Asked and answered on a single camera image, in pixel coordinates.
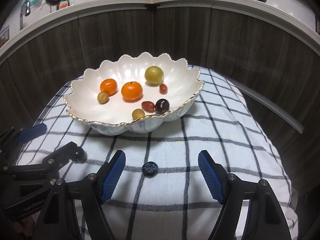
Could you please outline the left hand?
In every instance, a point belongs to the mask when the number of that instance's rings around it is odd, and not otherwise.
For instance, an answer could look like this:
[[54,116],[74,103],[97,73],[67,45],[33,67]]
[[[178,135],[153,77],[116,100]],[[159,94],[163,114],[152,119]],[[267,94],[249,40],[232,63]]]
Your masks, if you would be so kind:
[[22,233],[25,237],[33,237],[35,222],[32,216],[17,221],[9,220],[16,233]]

